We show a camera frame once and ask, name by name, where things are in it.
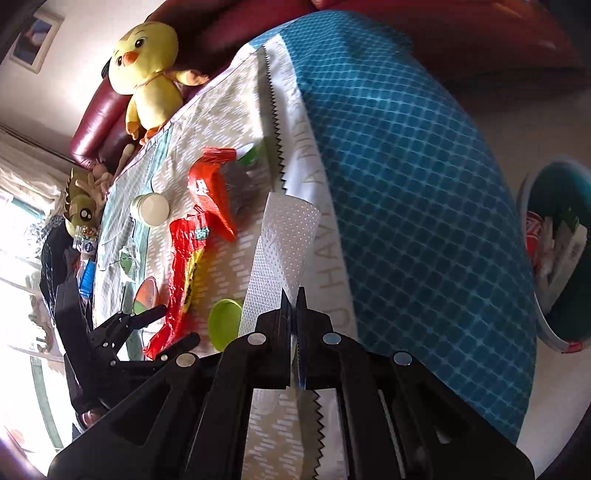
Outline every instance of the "plush toy's arm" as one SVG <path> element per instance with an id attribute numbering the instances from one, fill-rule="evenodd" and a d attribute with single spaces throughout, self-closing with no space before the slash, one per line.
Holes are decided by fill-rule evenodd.
<path id="1" fill-rule="evenodd" d="M 132 97 L 127 106 L 127 113 L 125 114 L 125 131 L 131 135 L 131 138 L 137 140 L 140 125 L 138 107 L 135 104 L 135 97 Z"/>
<path id="2" fill-rule="evenodd" d="M 166 76 L 171 80 L 175 80 L 176 82 L 189 86 L 202 85 L 209 80 L 209 77 L 207 75 L 204 75 L 198 70 L 182 70 L 180 72 L 167 72 Z"/>

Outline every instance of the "teal trash bin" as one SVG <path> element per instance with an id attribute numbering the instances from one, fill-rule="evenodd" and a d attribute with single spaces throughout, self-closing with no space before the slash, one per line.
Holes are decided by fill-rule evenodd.
<path id="1" fill-rule="evenodd" d="M 560 157 L 530 173 L 519 189 L 517 207 L 525 242 L 528 210 L 542 218 L 571 207 L 591 231 L 591 171 L 570 157 Z M 585 250 L 565 289 L 544 316 L 536 299 L 539 337 L 563 353 L 591 346 L 591 245 Z"/>

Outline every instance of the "framed photo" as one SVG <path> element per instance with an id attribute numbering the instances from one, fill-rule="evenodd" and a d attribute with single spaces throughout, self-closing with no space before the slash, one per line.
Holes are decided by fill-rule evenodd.
<path id="1" fill-rule="evenodd" d="M 33 17 L 33 23 L 21 32 L 12 46 L 10 59 L 39 73 L 63 19 L 43 10 L 37 11 Z"/>

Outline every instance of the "silver screw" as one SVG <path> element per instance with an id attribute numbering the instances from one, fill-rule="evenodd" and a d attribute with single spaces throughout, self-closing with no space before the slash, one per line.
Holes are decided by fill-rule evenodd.
<path id="1" fill-rule="evenodd" d="M 180 367 L 190 367 L 194 363 L 195 356 L 192 353 L 183 353 L 177 357 L 177 365 Z"/>
<path id="2" fill-rule="evenodd" d="M 338 345 L 341 340 L 340 335 L 334 332 L 325 333 L 322 337 L 322 341 L 327 345 Z"/>
<path id="3" fill-rule="evenodd" d="M 406 367 L 407 365 L 410 365 L 413 362 L 413 358 L 412 356 L 410 356 L 410 353 L 398 352 L 394 355 L 394 361 L 397 365 L 400 365 L 401 367 Z"/>
<path id="4" fill-rule="evenodd" d="M 267 341 L 267 337 L 263 333 L 255 332 L 248 336 L 248 343 L 251 345 L 262 345 Z"/>

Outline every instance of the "chick plush toy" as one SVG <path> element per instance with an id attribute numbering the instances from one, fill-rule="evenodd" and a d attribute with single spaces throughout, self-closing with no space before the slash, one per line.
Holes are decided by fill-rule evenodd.
<path id="1" fill-rule="evenodd" d="M 117 93 L 133 95 L 125 115 L 125 129 L 137 140 L 141 124 L 147 130 L 142 145 L 183 106 L 174 82 L 201 85 L 209 80 L 196 70 L 170 71 L 177 55 L 177 33 L 160 22 L 132 28 L 113 51 L 109 80 Z"/>

